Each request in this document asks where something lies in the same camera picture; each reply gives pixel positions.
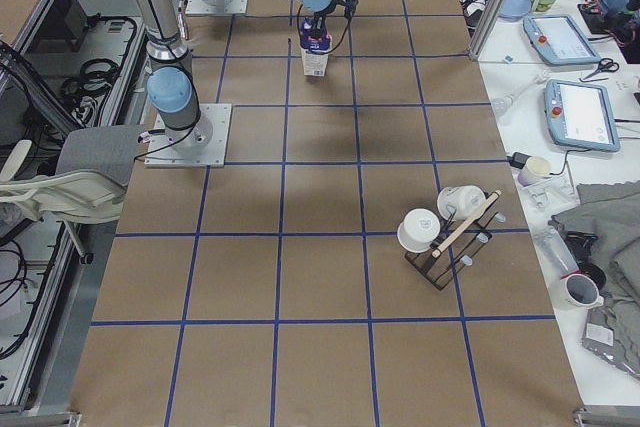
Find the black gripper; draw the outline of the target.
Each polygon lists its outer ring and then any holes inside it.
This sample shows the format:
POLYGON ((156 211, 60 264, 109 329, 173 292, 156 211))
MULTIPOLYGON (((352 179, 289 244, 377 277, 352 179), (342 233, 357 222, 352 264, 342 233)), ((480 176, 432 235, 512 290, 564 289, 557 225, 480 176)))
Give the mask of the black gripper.
POLYGON ((324 14, 314 13, 305 18, 305 36, 309 42, 331 41, 324 14))

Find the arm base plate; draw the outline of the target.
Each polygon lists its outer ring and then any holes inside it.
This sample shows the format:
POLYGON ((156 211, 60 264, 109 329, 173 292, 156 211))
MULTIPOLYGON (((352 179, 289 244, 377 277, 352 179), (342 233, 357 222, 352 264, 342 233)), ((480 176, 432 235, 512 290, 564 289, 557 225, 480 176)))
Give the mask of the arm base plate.
POLYGON ((185 14, 192 17, 245 15, 248 0, 188 0, 185 14))
POLYGON ((177 141, 176 131, 150 137, 144 164, 152 168, 223 167, 231 123, 230 103, 201 103, 200 120, 189 136, 177 141))

